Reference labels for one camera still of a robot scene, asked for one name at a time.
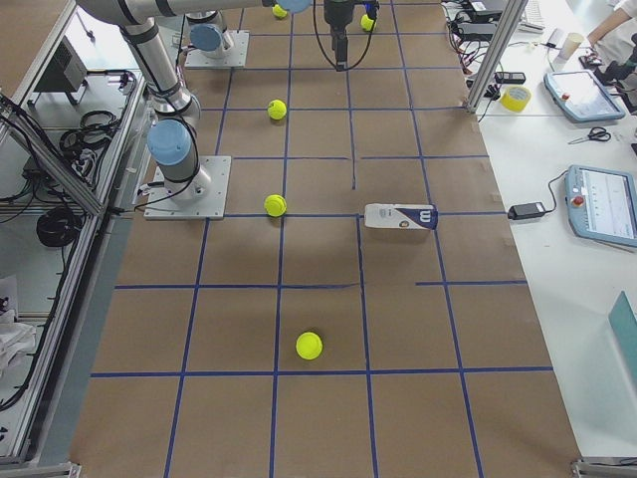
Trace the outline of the tennis ball far right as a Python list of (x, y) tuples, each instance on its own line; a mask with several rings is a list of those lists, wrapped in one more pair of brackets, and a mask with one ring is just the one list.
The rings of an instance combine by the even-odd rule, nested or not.
[(367, 14), (364, 14), (360, 18), (360, 27), (364, 32), (371, 32), (375, 28), (375, 21), (371, 19)]

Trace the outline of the tennis ball mid table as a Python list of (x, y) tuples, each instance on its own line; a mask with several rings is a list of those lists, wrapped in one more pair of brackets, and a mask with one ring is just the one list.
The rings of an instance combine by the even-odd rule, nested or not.
[(267, 106), (267, 113), (271, 120), (282, 120), (288, 112), (286, 104), (280, 99), (271, 100)]

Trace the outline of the aluminium frame post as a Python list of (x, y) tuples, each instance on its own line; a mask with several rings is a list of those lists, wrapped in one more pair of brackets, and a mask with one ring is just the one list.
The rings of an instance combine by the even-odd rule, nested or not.
[(474, 82), (464, 103), (465, 109), (468, 113), (473, 114), (477, 110), (479, 102), (494, 75), (502, 54), (518, 27), (527, 3), (527, 0), (512, 0), (505, 6), (495, 35), (488, 47), (484, 60), (482, 61), (480, 69), (474, 78)]

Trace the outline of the grey box under table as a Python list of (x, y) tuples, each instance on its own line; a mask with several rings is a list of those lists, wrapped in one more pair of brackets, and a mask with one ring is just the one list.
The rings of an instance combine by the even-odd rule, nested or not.
[(81, 60), (70, 40), (64, 36), (53, 54), (44, 74), (28, 100), (34, 105), (42, 93), (64, 94), (69, 103), (76, 106), (80, 103), (86, 87), (88, 69)]

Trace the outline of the person in white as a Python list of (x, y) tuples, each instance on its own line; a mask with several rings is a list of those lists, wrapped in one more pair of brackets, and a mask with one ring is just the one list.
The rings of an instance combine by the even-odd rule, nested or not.
[(619, 1), (613, 12), (595, 27), (587, 40), (603, 65), (615, 61), (624, 63), (633, 53), (636, 43), (636, 0)]

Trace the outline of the yellow tape roll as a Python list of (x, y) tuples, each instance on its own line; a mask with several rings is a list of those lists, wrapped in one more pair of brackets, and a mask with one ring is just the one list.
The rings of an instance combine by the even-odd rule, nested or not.
[(523, 86), (506, 88), (501, 98), (502, 106), (514, 113), (521, 113), (531, 100), (531, 91)]

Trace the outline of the tennis ball near front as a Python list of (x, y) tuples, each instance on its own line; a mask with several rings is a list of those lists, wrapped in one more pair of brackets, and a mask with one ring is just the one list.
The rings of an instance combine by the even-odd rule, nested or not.
[(314, 360), (317, 359), (323, 350), (321, 337), (311, 331), (301, 333), (295, 345), (296, 353), (301, 359)]

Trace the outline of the white tennis ball can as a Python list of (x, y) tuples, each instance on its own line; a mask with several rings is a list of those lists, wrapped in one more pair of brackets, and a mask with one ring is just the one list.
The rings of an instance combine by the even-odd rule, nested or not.
[(370, 203), (364, 207), (364, 225), (376, 229), (435, 230), (438, 209), (431, 204)]

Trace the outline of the black handled scissors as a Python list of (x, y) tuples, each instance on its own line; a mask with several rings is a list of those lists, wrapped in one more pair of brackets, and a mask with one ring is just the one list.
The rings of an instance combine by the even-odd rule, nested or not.
[(611, 137), (611, 133), (605, 127), (594, 126), (586, 135), (573, 139), (568, 144), (580, 144), (587, 141), (608, 142)]

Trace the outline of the far teach pendant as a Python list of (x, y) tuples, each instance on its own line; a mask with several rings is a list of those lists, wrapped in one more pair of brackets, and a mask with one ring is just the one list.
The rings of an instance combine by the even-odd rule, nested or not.
[(621, 120), (625, 112), (589, 70), (549, 72), (543, 84), (555, 104), (573, 122)]

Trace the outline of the black power adapter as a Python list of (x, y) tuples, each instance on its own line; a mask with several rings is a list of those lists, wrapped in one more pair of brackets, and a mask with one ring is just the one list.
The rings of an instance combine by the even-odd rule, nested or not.
[(546, 209), (541, 202), (529, 202), (514, 204), (508, 210), (510, 220), (528, 220), (540, 218), (546, 214)]

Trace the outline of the tennis ball far left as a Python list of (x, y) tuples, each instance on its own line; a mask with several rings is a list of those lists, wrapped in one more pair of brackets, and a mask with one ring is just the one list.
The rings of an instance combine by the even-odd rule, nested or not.
[(285, 19), (289, 14), (289, 12), (286, 9), (284, 9), (282, 6), (280, 6), (279, 4), (275, 4), (272, 7), (272, 13), (274, 17), (279, 20)]

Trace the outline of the near teach pendant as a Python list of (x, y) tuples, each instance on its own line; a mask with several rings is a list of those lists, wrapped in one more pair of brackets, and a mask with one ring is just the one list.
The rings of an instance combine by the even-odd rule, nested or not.
[(568, 222), (575, 235), (636, 247), (636, 186), (630, 173), (572, 165), (564, 185)]

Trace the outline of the tennis ball by near base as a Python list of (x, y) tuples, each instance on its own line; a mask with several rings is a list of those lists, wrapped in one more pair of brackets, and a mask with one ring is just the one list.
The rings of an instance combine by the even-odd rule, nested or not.
[(287, 212), (287, 201), (280, 194), (270, 194), (264, 200), (264, 209), (270, 217), (281, 217)]

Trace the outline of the teach pendant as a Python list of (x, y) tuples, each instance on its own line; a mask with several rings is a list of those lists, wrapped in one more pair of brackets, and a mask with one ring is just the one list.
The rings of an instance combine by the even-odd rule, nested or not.
[(630, 173), (572, 165), (564, 185), (568, 222), (575, 235), (636, 247), (636, 186)]
[(573, 122), (621, 120), (625, 112), (589, 70), (549, 72), (543, 84), (555, 104)]

